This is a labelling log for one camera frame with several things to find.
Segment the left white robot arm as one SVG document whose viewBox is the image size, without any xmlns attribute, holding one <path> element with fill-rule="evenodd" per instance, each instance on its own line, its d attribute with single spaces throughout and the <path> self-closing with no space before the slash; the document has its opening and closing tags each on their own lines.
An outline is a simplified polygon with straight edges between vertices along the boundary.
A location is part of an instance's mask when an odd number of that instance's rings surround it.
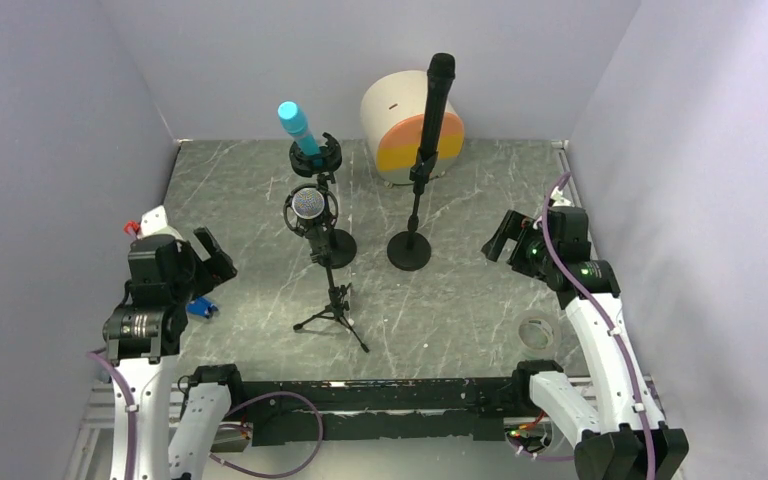
<svg viewBox="0 0 768 480">
<path fill-rule="evenodd" d="M 114 387 L 113 479 L 202 478 L 220 423 L 246 406 L 235 365 L 200 366 L 187 377 L 177 426 L 170 425 L 186 307 L 237 275 L 208 228 L 194 234 L 207 259 L 169 233 L 130 245 L 125 298 L 103 328 L 102 365 Z"/>
</svg>

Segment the black tripod shock-mount stand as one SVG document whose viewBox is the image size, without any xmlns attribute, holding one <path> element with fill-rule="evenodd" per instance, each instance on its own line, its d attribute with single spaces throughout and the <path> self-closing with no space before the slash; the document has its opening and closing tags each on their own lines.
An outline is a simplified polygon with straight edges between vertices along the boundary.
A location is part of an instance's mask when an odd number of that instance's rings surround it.
<svg viewBox="0 0 768 480">
<path fill-rule="evenodd" d="M 348 330 L 358 341 L 360 348 L 369 353 L 370 348 L 361 339 L 353 325 L 350 323 L 346 313 L 350 310 L 350 303 L 347 299 L 347 295 L 351 289 L 350 284 L 337 285 L 334 279 L 333 270 L 337 268 L 335 260 L 336 248 L 332 245 L 331 237 L 335 232 L 336 219 L 338 212 L 333 213 L 330 209 L 332 203 L 336 202 L 336 197 L 326 189 L 322 189 L 314 184 L 302 184 L 294 188 L 291 193 L 286 197 L 283 204 L 283 219 L 286 227 L 296 236 L 298 236 L 293 228 L 296 224 L 296 217 L 290 209 L 290 197 L 292 193 L 300 187 L 316 187 L 326 196 L 326 228 L 323 231 L 314 230 L 307 237 L 304 238 L 310 246 L 310 259 L 313 264 L 322 266 L 325 269 L 326 279 L 328 282 L 328 304 L 323 307 L 319 312 L 311 315 L 304 321 L 293 325 L 293 330 L 297 333 L 301 332 L 304 327 L 314 320 L 331 320 L 339 324 Z"/>
</svg>

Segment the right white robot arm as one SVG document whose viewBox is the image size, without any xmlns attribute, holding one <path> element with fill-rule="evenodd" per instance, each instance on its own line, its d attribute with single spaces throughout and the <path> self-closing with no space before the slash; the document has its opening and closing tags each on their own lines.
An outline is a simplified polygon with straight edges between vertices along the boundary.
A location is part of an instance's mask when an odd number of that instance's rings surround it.
<svg viewBox="0 0 768 480">
<path fill-rule="evenodd" d="M 681 428 L 668 426 L 634 355 L 612 266 L 592 256 L 584 209 L 551 205 L 538 218 L 506 212 L 482 253 L 553 291 L 572 325 L 594 388 L 589 403 L 550 361 L 524 362 L 510 402 L 521 414 L 538 411 L 571 446 L 580 479 L 672 479 L 689 452 Z"/>
</svg>

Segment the silver mesh black microphone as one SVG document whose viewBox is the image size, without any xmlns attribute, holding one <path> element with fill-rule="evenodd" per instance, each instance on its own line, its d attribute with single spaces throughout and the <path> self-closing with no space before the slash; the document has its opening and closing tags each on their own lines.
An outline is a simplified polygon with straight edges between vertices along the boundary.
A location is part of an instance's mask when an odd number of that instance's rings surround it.
<svg viewBox="0 0 768 480">
<path fill-rule="evenodd" d="M 290 209 L 296 217 L 293 228 L 299 237 L 326 228 L 326 196 L 316 187 L 300 187 L 290 197 Z"/>
</svg>

